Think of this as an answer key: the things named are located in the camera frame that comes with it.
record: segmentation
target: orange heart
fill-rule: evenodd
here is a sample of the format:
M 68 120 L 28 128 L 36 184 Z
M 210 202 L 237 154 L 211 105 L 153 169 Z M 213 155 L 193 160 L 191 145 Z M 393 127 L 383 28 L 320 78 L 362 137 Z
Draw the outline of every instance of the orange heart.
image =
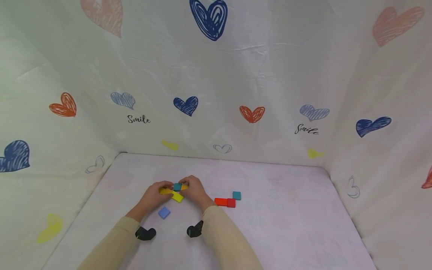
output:
M 53 103 L 50 105 L 51 112 L 63 117 L 75 117 L 76 104 L 73 97 L 69 93 L 63 93 L 60 97 L 61 103 Z
M 422 185 L 422 188 L 431 188 L 432 187 L 432 167 L 429 170 L 428 177 L 426 179 L 426 182 Z
M 397 16 L 394 7 L 386 7 L 375 22 L 374 38 L 380 47 L 413 27 L 425 14 L 424 8 L 415 6 Z
M 121 38 L 123 23 L 123 7 L 121 0 L 102 0 L 99 5 L 96 0 L 80 0 L 84 14 L 97 26 Z
M 258 122 L 263 117 L 265 111 L 264 107 L 258 107 L 252 112 L 248 107 L 240 106 L 240 113 L 249 123 Z

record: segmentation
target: light blue block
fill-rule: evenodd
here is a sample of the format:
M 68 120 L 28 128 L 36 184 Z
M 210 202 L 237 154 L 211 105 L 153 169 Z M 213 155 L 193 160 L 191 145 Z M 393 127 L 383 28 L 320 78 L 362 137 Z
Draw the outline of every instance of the light blue block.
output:
M 235 200 L 241 200 L 241 192 L 240 191 L 233 191 L 232 192 L 232 198 Z
M 180 183 L 175 183 L 174 184 L 174 188 L 172 190 L 174 190 L 174 191 L 180 191 L 181 190 L 181 184 Z
M 166 217 L 168 217 L 169 214 L 171 214 L 170 210 L 168 210 L 168 208 L 166 208 L 165 206 L 159 211 L 159 216 L 161 216 L 161 218 L 166 219 Z

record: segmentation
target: white fabric backdrop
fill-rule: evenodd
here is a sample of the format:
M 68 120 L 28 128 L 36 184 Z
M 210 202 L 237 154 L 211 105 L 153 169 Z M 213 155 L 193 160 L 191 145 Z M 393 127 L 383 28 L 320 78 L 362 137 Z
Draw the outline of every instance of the white fabric backdrop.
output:
M 225 3 L 215 31 L 188 0 L 0 3 L 0 145 L 29 147 L 0 159 L 1 269 L 40 269 L 119 152 L 322 166 L 379 270 L 428 269 L 432 3 Z

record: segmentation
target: person's right hand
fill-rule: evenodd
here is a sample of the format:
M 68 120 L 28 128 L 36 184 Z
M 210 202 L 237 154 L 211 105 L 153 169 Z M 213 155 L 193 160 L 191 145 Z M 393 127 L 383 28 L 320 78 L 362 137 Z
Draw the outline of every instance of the person's right hand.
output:
M 189 188 L 180 191 L 180 194 L 195 203 L 203 213 L 208 207 L 216 205 L 207 195 L 201 181 L 195 176 L 190 175 L 185 177 L 179 183 L 189 185 Z

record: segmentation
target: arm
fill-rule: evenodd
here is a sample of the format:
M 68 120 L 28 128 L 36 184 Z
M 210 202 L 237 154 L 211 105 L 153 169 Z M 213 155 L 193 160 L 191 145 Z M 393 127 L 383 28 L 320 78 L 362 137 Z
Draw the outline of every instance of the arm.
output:
M 195 202 L 203 212 L 203 236 L 219 260 L 221 270 L 263 270 L 248 241 L 228 215 L 206 194 L 194 176 L 180 180 L 189 188 L 180 193 Z
M 170 188 L 172 185 L 173 183 L 167 181 L 151 185 L 138 204 L 117 222 L 77 270 L 118 270 L 124 258 L 139 242 L 135 232 L 143 218 L 172 197 L 172 194 L 159 194 L 159 188 Z

